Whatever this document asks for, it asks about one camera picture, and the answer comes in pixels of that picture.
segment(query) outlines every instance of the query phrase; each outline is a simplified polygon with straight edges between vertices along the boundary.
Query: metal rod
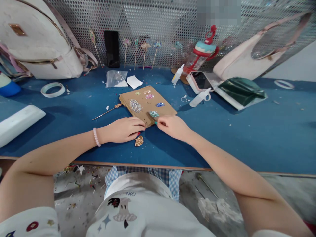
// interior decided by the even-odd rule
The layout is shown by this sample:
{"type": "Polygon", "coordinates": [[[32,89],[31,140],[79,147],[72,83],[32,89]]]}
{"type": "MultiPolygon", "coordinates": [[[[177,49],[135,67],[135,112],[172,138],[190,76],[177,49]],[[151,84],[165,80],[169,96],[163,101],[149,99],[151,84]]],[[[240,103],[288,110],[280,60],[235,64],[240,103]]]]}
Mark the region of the metal rod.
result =
{"type": "Polygon", "coordinates": [[[136,52],[135,52],[135,63],[134,63],[134,71],[136,69],[136,54],[137,54],[137,48],[136,48],[136,52]]]}
{"type": "Polygon", "coordinates": [[[214,194],[214,196],[218,199],[218,196],[215,194],[215,192],[211,189],[210,186],[204,181],[202,175],[200,173],[196,173],[197,179],[202,179],[202,181],[205,183],[205,185],[208,187],[208,189],[214,194]]]}
{"type": "Polygon", "coordinates": [[[145,55],[146,55],[146,49],[144,49],[144,62],[143,62],[143,70],[144,70],[144,65],[145,65],[145,55]]]}
{"type": "MultiPolygon", "coordinates": [[[[113,108],[113,109],[116,109],[116,108],[120,107],[121,105],[122,105],[122,104],[114,105],[114,108],[113,108]]],[[[102,115],[105,115],[106,113],[110,112],[110,111],[113,110],[113,109],[110,109],[109,111],[105,112],[104,114],[101,114],[101,115],[99,115],[98,117],[92,119],[91,121],[93,121],[93,120],[95,120],[95,119],[101,117],[102,115]]]]}
{"type": "Polygon", "coordinates": [[[157,50],[158,50],[158,48],[156,48],[156,53],[155,53],[155,57],[154,57],[154,62],[152,63],[151,69],[154,67],[154,63],[155,63],[155,59],[156,59],[157,50]]]}
{"type": "Polygon", "coordinates": [[[198,189],[198,187],[195,185],[195,187],[197,188],[198,192],[202,195],[202,197],[205,199],[204,195],[201,193],[201,191],[198,189]]]}
{"type": "Polygon", "coordinates": [[[101,67],[103,68],[102,62],[101,62],[101,59],[100,59],[100,56],[99,56],[99,53],[98,53],[98,50],[96,49],[96,45],[94,44],[94,46],[95,46],[96,53],[98,54],[98,57],[99,57],[99,60],[100,60],[100,63],[101,63],[101,67]]]}
{"type": "Polygon", "coordinates": [[[127,51],[127,46],[125,48],[125,63],[124,63],[124,68],[126,67],[126,51],[127,51]]]}

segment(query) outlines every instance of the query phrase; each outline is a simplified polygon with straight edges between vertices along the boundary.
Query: blue table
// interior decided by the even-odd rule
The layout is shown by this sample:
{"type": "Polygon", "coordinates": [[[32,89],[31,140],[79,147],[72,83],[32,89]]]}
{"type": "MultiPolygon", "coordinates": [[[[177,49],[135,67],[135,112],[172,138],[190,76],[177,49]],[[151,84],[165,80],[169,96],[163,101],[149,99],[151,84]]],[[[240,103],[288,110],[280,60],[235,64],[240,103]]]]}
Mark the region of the blue table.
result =
{"type": "MultiPolygon", "coordinates": [[[[30,79],[21,83],[21,93],[0,98],[0,121],[29,104],[46,112],[44,118],[1,148],[0,156],[20,157],[47,143],[129,117],[128,110],[121,107],[91,121],[104,113],[106,106],[112,108],[118,104],[120,94],[132,90],[131,87],[106,88],[103,81],[106,82],[107,70],[99,68],[85,77],[60,80],[65,87],[68,85],[70,95],[64,93],[57,98],[46,98],[40,90],[53,81],[30,79]]],[[[295,89],[286,90],[275,85],[273,80],[256,79],[269,98],[238,112],[215,93],[209,102],[191,108],[181,97],[186,94],[192,100],[195,96],[192,89],[181,81],[174,87],[169,69],[134,71],[134,67],[127,67],[125,70],[127,76],[135,75],[143,81],[142,87],[152,85],[193,130],[254,170],[316,174],[316,83],[292,82],[295,89]]],[[[84,153],[76,161],[210,168],[189,145],[169,137],[156,126],[148,128],[142,136],[144,144],[141,147],[135,147],[134,141],[108,143],[84,153]]]]}

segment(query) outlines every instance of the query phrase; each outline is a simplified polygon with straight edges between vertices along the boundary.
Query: white shoulder bag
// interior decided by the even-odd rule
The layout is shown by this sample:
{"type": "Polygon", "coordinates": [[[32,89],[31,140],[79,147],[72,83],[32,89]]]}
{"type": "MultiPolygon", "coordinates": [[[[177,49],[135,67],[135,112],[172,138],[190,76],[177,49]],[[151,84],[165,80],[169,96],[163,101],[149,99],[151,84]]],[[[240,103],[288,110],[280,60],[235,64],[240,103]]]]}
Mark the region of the white shoulder bag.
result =
{"type": "Polygon", "coordinates": [[[296,39],[306,26],[311,16],[311,12],[298,13],[294,16],[284,18],[267,25],[262,31],[243,42],[225,55],[214,67],[213,72],[222,80],[233,77],[242,77],[254,80],[263,74],[273,63],[275,63],[287,50],[295,44],[296,39]],[[282,48],[276,49],[259,59],[253,59],[251,56],[253,48],[263,37],[263,35],[273,27],[281,25],[287,21],[301,17],[298,28],[291,40],[282,48]]]}

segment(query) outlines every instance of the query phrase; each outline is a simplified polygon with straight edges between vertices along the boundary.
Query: white paper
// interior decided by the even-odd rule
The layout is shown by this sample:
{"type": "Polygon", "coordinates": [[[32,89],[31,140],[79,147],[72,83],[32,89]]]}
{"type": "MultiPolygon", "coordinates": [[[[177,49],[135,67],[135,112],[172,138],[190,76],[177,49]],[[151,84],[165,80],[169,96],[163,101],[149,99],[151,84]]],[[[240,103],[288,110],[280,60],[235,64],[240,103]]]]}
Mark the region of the white paper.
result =
{"type": "Polygon", "coordinates": [[[78,170],[80,171],[80,176],[82,175],[82,171],[85,170],[83,166],[79,166],[78,170]]]}
{"type": "Polygon", "coordinates": [[[130,76],[127,78],[127,83],[135,90],[137,87],[141,86],[143,82],[138,80],[135,76],[130,76]]]}

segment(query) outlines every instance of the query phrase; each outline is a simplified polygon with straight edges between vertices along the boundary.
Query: blue container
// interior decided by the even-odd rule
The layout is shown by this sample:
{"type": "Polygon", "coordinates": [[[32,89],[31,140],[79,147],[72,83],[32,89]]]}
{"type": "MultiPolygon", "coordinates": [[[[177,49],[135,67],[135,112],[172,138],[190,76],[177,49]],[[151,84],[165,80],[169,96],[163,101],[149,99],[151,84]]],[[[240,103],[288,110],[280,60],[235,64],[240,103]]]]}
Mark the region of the blue container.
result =
{"type": "Polygon", "coordinates": [[[7,85],[0,87],[0,95],[3,97],[13,96],[21,91],[21,87],[14,81],[10,81],[7,85]]]}

